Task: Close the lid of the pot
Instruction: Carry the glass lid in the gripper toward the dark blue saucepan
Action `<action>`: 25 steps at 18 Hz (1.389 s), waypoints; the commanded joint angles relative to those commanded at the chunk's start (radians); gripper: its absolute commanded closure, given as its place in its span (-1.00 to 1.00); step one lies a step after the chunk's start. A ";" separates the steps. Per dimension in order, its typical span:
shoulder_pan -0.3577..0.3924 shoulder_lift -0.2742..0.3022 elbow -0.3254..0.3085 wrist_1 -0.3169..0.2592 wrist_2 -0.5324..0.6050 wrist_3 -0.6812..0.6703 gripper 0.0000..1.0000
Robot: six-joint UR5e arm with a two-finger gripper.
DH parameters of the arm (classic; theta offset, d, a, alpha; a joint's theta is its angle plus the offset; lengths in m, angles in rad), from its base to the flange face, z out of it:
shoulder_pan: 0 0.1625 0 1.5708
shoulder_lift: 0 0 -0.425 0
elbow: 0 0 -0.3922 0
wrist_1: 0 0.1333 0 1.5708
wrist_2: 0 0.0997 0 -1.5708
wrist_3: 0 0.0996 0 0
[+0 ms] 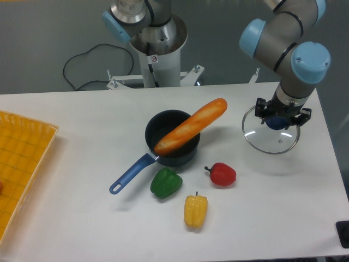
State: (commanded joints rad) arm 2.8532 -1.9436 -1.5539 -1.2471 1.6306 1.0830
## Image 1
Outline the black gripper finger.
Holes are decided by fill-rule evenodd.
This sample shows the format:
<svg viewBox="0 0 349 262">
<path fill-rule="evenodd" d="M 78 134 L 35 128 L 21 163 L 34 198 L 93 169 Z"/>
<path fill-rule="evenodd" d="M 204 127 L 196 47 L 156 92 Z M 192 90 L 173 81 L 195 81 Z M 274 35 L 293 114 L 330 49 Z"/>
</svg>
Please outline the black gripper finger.
<svg viewBox="0 0 349 262">
<path fill-rule="evenodd" d="M 266 119 L 270 116 L 270 101 L 266 101 L 263 98 L 257 98 L 255 105 L 255 116 L 261 120 L 261 124 L 264 124 Z"/>
<path fill-rule="evenodd" d="M 297 115 L 287 118 L 286 129 L 291 126 L 301 127 L 311 119 L 312 110 L 310 108 L 302 108 Z"/>
</svg>

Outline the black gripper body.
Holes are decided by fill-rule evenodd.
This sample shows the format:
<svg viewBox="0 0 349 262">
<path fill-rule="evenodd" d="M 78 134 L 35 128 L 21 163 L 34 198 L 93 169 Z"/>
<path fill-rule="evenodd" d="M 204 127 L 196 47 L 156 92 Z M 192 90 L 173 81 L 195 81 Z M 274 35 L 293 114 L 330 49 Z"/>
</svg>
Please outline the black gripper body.
<svg viewBox="0 0 349 262">
<path fill-rule="evenodd" d="M 279 116 L 290 121 L 300 114 L 301 108 L 301 106 L 296 106 L 295 103 L 285 105 L 278 98 L 273 98 L 267 106 L 266 119 Z"/>
</svg>

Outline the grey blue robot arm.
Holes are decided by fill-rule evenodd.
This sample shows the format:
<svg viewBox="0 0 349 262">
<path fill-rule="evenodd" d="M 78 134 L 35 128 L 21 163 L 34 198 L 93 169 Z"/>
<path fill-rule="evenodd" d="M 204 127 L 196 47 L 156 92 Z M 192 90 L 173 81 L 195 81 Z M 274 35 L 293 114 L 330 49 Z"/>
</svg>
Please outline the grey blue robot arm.
<svg viewBox="0 0 349 262">
<path fill-rule="evenodd" d="M 255 116 L 270 129 L 302 126 L 311 117 L 304 104 L 323 80 L 331 58 L 319 43 L 297 43 L 326 9 L 325 1 L 268 1 L 271 22 L 252 20 L 243 31 L 240 48 L 281 77 L 271 100 L 256 101 Z M 180 50 L 188 34 L 172 13 L 170 1 L 116 1 L 103 22 L 121 42 L 139 53 L 145 87 L 180 85 Z"/>
</svg>

